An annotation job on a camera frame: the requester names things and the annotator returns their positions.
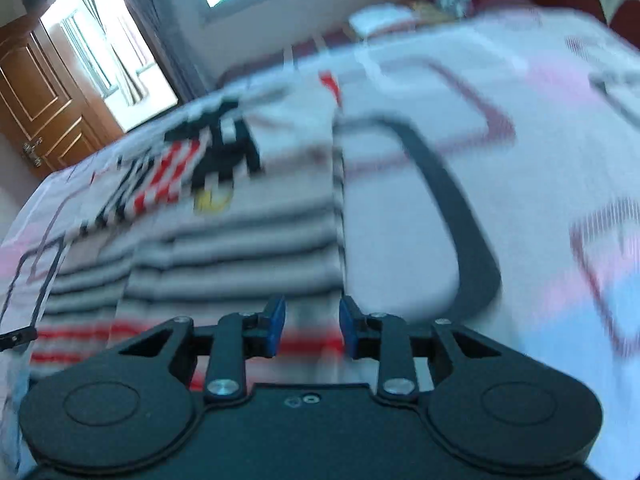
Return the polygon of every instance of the bolt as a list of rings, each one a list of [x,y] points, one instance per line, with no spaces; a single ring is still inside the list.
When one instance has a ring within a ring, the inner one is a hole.
[[[299,408],[302,406],[302,399],[300,397],[287,397],[284,399],[284,404],[290,408]]]
[[[320,396],[318,394],[306,394],[302,397],[302,401],[306,404],[317,404],[320,402]]]
[[[239,389],[240,384],[236,383],[233,379],[216,379],[207,384],[209,393],[220,397],[231,396]]]
[[[415,390],[415,383],[405,378],[395,378],[385,381],[384,390],[391,395],[409,395]]]

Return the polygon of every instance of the pillow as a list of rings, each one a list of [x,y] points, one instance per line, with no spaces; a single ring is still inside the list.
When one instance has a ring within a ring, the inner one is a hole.
[[[380,30],[398,25],[420,23],[420,16],[408,7],[381,4],[365,7],[349,18],[351,28],[361,38],[368,38]]]

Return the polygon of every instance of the doorway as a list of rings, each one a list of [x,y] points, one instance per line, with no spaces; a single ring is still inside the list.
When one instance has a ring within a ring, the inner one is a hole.
[[[123,0],[56,0],[42,23],[54,41],[62,29],[123,131],[178,104]]]

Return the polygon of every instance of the door panel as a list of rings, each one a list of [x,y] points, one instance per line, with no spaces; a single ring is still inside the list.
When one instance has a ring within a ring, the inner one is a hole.
[[[0,131],[34,172],[77,164],[122,136],[106,105],[84,95],[42,24],[19,32],[0,38]]]

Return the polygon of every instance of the door handle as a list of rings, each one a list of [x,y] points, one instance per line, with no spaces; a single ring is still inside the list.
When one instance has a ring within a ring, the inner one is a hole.
[[[25,142],[22,145],[22,153],[25,158],[28,158],[30,163],[34,165],[34,167],[39,168],[42,166],[42,159],[36,154],[36,147],[42,143],[42,137],[38,137],[33,144],[29,144]]]

